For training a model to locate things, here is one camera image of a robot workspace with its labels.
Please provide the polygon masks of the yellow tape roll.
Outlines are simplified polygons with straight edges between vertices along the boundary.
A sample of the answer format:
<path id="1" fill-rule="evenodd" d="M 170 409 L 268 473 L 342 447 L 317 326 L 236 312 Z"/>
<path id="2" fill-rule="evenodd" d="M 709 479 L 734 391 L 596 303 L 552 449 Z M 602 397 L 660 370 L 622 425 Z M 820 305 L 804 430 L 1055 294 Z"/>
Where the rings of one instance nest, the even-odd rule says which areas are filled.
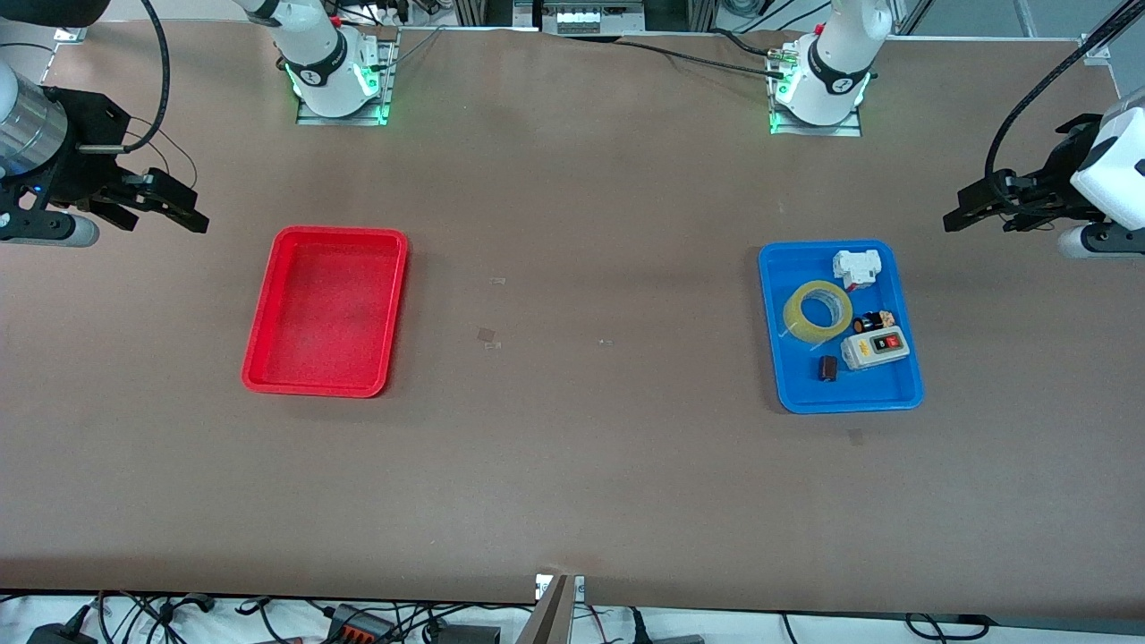
<path id="1" fill-rule="evenodd" d="M 834 341 L 847 329 L 851 319 L 850 294 L 826 280 L 802 284 L 784 305 L 785 333 L 810 345 Z"/>

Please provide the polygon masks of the white electrical plug block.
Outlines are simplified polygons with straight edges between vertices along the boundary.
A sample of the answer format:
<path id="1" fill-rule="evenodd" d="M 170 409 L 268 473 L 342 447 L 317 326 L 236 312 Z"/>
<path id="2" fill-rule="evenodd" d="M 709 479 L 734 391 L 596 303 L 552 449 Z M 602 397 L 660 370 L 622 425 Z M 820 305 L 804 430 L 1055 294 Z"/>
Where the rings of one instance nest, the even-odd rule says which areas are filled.
<path id="1" fill-rule="evenodd" d="M 870 288 L 882 273 L 882 257 L 877 250 L 838 251 L 834 256 L 834 277 L 844 291 Z"/>

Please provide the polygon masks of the red plastic tray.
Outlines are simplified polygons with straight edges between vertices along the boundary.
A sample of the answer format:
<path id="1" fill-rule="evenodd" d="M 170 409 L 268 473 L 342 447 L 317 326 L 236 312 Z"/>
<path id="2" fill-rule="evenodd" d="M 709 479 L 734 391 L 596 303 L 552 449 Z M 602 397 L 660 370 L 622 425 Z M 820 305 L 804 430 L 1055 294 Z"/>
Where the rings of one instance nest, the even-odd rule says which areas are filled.
<path id="1" fill-rule="evenodd" d="M 409 241 L 289 225 L 273 239 L 240 379 L 255 393 L 368 399 L 387 384 Z"/>

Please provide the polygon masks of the blue plastic tray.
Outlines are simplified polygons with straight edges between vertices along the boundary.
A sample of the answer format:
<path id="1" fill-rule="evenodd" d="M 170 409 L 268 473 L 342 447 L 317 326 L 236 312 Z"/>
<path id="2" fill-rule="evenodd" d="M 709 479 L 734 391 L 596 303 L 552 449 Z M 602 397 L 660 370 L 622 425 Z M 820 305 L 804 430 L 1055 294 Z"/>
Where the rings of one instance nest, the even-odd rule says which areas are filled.
<path id="1" fill-rule="evenodd" d="M 879 252 L 882 273 L 872 286 L 848 292 L 853 319 L 868 311 L 892 311 L 913 354 L 889 364 L 851 371 L 843 362 L 840 341 L 848 335 L 856 335 L 852 329 L 853 319 L 834 341 L 810 345 L 785 333 L 784 305 L 793 291 L 808 281 L 826 280 L 842 288 L 834 277 L 835 253 L 867 250 Z M 886 243 L 875 238 L 781 241 L 760 250 L 757 269 L 763 307 L 768 319 L 769 354 L 776 372 L 777 400 L 788 411 L 881 413 L 919 407 L 925 387 L 913 338 L 911 315 L 905 306 L 903 282 L 895 253 Z M 818 362 L 823 355 L 838 358 L 839 372 L 835 382 L 818 380 Z"/>

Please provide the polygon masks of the black power adapter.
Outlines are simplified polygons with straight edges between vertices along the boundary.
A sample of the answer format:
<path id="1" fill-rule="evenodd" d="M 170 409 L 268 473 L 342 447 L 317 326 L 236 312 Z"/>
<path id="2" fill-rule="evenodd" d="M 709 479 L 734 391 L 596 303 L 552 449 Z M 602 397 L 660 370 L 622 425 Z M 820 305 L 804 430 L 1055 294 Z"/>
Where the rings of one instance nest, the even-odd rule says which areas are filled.
<path id="1" fill-rule="evenodd" d="M 90 605 L 81 605 L 66 623 L 47 623 L 38 626 L 29 636 L 26 644 L 98 644 L 94 637 L 82 633 L 82 625 L 89 615 Z"/>

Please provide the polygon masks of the orange and black power strip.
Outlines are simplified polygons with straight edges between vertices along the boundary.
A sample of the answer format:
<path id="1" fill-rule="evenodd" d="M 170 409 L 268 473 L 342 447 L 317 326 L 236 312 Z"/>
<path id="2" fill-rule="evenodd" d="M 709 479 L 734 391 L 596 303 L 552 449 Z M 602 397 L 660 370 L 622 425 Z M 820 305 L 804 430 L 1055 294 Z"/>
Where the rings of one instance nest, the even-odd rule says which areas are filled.
<path id="1" fill-rule="evenodd" d="M 330 619 L 324 644 L 388 644 L 397 625 L 380 618 L 376 608 L 358 608 L 347 604 L 322 610 Z"/>

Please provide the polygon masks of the grey push-button switch box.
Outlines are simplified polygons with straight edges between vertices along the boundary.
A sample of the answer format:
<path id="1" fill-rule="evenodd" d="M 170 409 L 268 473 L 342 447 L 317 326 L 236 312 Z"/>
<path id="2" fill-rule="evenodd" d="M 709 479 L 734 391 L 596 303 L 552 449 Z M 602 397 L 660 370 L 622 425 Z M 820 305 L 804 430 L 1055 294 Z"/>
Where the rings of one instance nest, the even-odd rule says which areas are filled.
<path id="1" fill-rule="evenodd" d="M 848 335 L 840 341 L 840 354 L 848 370 L 859 371 L 905 360 L 913 350 L 901 327 L 887 325 L 868 333 Z"/>

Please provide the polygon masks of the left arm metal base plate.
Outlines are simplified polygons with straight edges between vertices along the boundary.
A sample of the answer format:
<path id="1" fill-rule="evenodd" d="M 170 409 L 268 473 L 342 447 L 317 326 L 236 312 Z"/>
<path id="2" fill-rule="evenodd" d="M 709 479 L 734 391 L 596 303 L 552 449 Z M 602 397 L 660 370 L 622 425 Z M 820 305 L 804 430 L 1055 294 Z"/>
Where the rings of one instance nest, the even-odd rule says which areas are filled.
<path id="1" fill-rule="evenodd" d="M 871 81 L 870 70 L 820 78 L 807 64 L 807 48 L 785 42 L 768 55 L 769 133 L 804 136 L 860 136 L 859 105 Z"/>

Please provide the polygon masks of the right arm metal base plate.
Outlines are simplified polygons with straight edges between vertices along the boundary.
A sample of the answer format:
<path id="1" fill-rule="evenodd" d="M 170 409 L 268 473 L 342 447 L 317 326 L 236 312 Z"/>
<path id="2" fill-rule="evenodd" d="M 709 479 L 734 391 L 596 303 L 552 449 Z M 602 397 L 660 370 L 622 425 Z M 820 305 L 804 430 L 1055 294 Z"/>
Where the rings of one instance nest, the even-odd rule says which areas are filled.
<path id="1" fill-rule="evenodd" d="M 298 125 L 384 126 L 388 121 L 397 42 L 380 41 L 349 25 L 338 29 L 341 45 L 321 65 L 286 65 L 297 96 Z"/>

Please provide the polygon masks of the aluminium frame with white device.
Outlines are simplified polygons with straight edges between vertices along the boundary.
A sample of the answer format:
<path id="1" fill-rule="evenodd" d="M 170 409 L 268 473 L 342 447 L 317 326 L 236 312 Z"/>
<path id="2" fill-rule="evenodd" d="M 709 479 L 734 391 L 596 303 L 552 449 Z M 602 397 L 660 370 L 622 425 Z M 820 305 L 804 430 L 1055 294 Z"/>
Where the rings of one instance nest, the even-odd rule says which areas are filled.
<path id="1" fill-rule="evenodd" d="M 721 0 L 437 0 L 461 26 L 505 26 L 568 38 L 705 32 Z"/>

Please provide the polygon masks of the metal table edge bracket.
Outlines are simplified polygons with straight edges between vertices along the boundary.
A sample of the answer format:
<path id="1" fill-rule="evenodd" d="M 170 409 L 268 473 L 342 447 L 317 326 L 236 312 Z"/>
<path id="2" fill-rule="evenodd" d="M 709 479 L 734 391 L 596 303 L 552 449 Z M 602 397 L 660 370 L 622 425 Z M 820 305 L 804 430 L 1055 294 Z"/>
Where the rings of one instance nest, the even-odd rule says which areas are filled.
<path id="1" fill-rule="evenodd" d="M 572 612 L 585 605 L 584 576 L 536 576 L 536 606 L 514 644 L 570 644 Z"/>

